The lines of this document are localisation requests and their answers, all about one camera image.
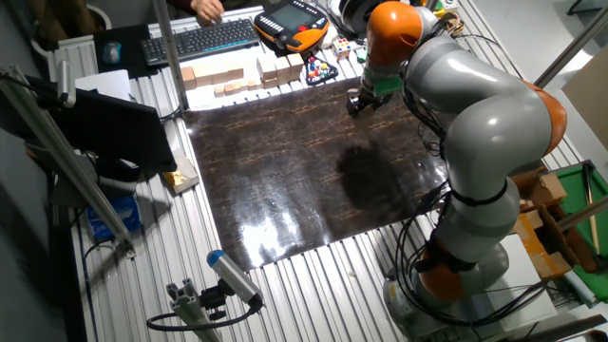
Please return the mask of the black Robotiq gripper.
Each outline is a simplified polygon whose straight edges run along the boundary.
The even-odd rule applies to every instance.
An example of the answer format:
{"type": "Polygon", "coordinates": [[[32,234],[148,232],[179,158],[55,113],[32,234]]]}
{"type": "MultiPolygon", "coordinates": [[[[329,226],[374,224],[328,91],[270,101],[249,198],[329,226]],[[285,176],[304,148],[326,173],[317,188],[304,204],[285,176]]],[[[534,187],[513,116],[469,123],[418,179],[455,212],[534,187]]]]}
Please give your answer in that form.
{"type": "Polygon", "coordinates": [[[351,88],[349,90],[349,100],[346,103],[346,108],[348,114],[352,118],[357,117],[357,111],[359,111],[358,115],[362,117],[367,112],[367,107],[378,109],[379,107],[386,105],[390,100],[390,95],[377,97],[364,87],[351,88]]]}

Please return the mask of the bare person hand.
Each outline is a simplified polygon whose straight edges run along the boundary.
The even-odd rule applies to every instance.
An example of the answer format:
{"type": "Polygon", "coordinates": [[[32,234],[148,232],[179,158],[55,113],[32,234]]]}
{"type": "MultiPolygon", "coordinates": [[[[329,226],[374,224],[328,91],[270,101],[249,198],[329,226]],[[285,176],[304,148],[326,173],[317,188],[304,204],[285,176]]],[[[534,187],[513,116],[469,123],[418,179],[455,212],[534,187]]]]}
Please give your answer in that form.
{"type": "Polygon", "coordinates": [[[191,9],[202,26],[219,23],[224,7],[219,0],[192,0],[191,9]]]}

